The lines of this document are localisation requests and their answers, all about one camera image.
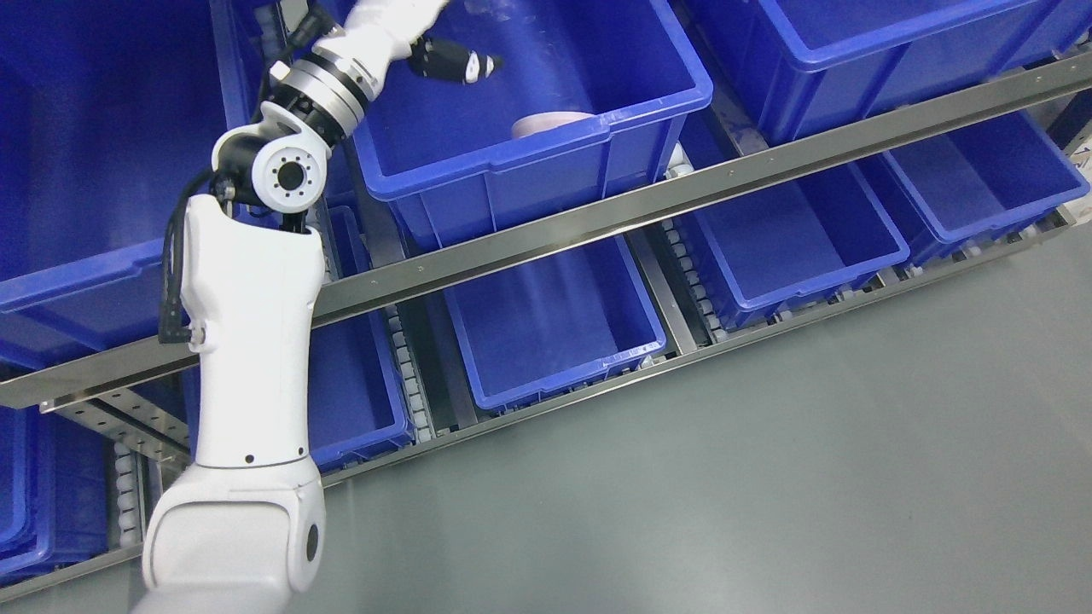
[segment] metal bracket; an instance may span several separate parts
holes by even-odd
[[[38,410],[60,414],[156,462],[176,467],[190,462],[186,423],[128,388],[60,408],[47,401]]]

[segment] metal rail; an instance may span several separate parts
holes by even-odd
[[[325,286],[316,306],[314,326],[1090,87],[1092,51],[1083,51],[686,177],[395,262]],[[197,356],[185,346],[161,345],[154,338],[145,339],[0,382],[0,405],[23,408],[51,402],[52,408],[61,409],[194,364]]]

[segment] black screw hole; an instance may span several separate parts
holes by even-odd
[[[319,528],[311,524],[307,530],[307,560],[314,560],[314,555],[319,553]]]

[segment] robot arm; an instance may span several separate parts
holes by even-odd
[[[260,120],[213,149],[215,196],[189,198],[171,217],[164,258],[180,255],[177,292],[191,323],[180,327],[167,278],[177,271],[165,267],[161,340],[200,354],[201,424],[194,464],[152,515],[149,592],[135,613],[272,614],[313,582],[325,508],[308,450],[307,356],[324,265],[305,215],[322,194],[332,147],[364,120],[390,62],[463,61],[429,75],[463,82],[497,64],[450,44],[436,51],[423,38],[446,4],[360,0],[344,28],[290,68],[274,64],[277,83]],[[233,203],[278,212],[281,228],[232,220]]]

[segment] shelf rack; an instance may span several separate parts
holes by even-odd
[[[958,252],[916,274],[889,269],[876,276],[865,292],[842,295],[829,304],[798,311],[792,318],[711,339],[701,326],[701,314],[686,293],[681,271],[674,268],[660,222],[721,200],[763,189],[810,173],[830,168],[891,147],[926,139],[1046,101],[1092,88],[1092,49],[1085,46],[1069,57],[1009,74],[996,81],[906,106],[814,137],[594,202],[578,209],[495,233],[436,252],[403,258],[397,249],[371,245],[373,259],[382,264],[322,288],[314,312],[314,327],[330,324],[373,309],[400,305],[411,345],[418,357],[454,350],[444,333],[435,330],[430,293],[514,267],[565,249],[625,234],[642,270],[657,311],[668,333],[668,352],[653,364],[607,381],[572,390],[499,417],[487,417],[467,405],[465,377],[437,373],[423,365],[420,379],[429,398],[430,424],[437,437],[387,457],[329,474],[324,485],[334,486],[365,472],[403,462],[485,433],[580,403],[621,387],[738,350],[841,315],[923,285],[949,279],[1043,243],[1070,227],[1057,213],[1036,227],[1013,234],[996,244]],[[1092,127],[1089,94],[1079,94],[1056,122],[1056,140],[1064,149]],[[392,224],[365,208],[372,228]],[[379,219],[369,223],[369,217]],[[449,365],[460,361],[434,361]],[[131,397],[129,388],[169,376],[197,364],[185,346],[159,345],[154,338],[141,340],[0,381],[0,405],[57,412],[104,435],[124,442],[158,463],[177,470],[189,461],[185,425],[166,420],[158,408]],[[140,546],[114,550],[92,560],[0,589],[0,603],[56,586],[140,556]]]

